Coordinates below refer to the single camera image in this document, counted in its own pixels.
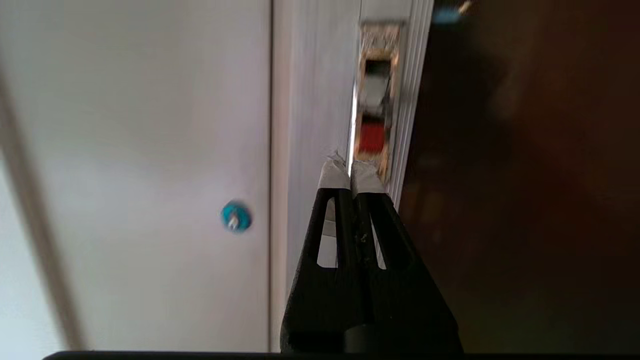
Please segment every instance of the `white wall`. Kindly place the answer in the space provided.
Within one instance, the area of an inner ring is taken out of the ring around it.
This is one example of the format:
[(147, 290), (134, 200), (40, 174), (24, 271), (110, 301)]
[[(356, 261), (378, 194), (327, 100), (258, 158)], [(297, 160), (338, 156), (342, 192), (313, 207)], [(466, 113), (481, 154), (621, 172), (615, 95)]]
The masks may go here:
[(19, 214), (0, 154), (0, 359), (41, 359), (64, 345)]

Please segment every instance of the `floor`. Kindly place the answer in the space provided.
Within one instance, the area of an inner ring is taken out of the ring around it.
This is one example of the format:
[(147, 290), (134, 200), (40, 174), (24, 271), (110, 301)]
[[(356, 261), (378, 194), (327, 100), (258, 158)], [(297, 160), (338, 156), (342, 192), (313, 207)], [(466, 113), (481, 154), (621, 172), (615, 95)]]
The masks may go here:
[(464, 3), (435, 1), (400, 215), (465, 350), (640, 352), (640, 3)]

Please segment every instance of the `door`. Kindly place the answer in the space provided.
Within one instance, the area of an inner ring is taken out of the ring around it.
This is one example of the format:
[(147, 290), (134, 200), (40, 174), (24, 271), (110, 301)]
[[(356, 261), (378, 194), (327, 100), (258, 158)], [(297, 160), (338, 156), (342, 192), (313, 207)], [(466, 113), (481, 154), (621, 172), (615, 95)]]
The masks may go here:
[(86, 348), (268, 349), (269, 11), (0, 2), (4, 93)]

